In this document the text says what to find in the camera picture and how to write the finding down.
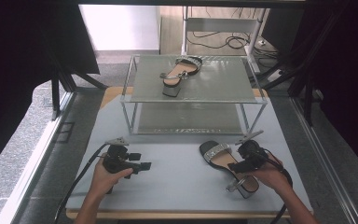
gray floor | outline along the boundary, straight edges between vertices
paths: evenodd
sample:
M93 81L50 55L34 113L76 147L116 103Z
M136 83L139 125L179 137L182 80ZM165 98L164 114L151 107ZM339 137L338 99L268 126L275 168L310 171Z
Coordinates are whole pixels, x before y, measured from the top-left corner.
M171 45L167 53L178 53ZM108 86L122 86L128 69L129 55L104 55L99 61L101 75L92 75ZM79 88L71 102L71 110L48 149L41 169L27 192L14 223L52 223L60 200L75 179L79 163L87 146L103 91L75 77ZM297 116L292 99L286 95L288 82L268 92L281 124L283 134L300 172L315 216L321 223L349 223L337 198L329 175L315 154L312 142ZM0 211L14 189L22 170L30 158L44 127L51 118L50 84L45 83L34 91L34 101L20 127L0 157ZM312 107L313 131L333 164L339 180L349 193L358 211L358 159L328 122L315 101ZM249 223L269 223L270 219L252 219ZM72 223L64 214L60 223Z

black sandal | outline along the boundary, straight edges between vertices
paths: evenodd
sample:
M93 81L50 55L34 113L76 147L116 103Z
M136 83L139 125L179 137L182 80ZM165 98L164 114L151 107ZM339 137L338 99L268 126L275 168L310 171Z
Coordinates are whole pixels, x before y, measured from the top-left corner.
M229 152L230 150L228 144L218 144L215 141L208 141L200 145L200 153L208 164L213 168L226 170L235 177L236 183L231 183L226 190L238 189L242 197L247 199L258 190L258 182L252 175L236 174L228 168L230 163L237 163Z
M182 79L196 75L202 67L202 59L194 56L181 56L176 59L175 67L169 73L161 73L164 89L162 93L167 96L176 97L179 93L179 84Z

glass shelf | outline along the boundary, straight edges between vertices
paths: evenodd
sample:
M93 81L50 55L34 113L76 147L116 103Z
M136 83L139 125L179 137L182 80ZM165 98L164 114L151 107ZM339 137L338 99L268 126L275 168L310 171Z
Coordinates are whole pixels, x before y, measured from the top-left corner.
M200 71L181 81L177 97L169 97L162 94L159 74L169 73L177 57L131 58L120 98L130 133L251 133L267 100L260 88L252 89L248 76L255 75L246 68L247 58L200 56Z

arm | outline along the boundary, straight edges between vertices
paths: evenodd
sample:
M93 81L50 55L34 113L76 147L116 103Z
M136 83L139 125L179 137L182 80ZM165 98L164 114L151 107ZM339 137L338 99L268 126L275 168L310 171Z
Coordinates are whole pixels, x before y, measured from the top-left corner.
M315 224L319 223L310 213L307 207L301 202L296 193L293 191L286 177L278 171L275 166L266 162L262 168L257 171L249 172L247 175L253 175L263 184L275 190L283 199L289 215L294 223Z
M131 173L132 169L127 169L117 174L110 174L103 167L103 158L100 158L95 165L89 192L77 214L75 224L95 223L98 207L106 192L109 191L121 177L130 175Z

human hand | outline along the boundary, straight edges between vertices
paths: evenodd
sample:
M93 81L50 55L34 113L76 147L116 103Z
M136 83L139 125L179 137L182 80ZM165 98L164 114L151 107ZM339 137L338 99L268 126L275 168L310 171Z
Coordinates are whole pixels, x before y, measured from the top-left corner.
M279 164L283 164L280 160L274 158L270 153L268 154L268 158L276 161ZM286 189L291 189L286 176L284 176L283 173L281 173L274 165L269 162L266 162L260 169L248 172L246 174L256 177L263 184L274 189L277 193L280 193Z
M126 169L116 174L111 174L103 167L104 153L95 165L94 175L92 177L91 186L89 188L89 194L96 198L103 198L107 191L109 191L120 178L132 174L133 170Z

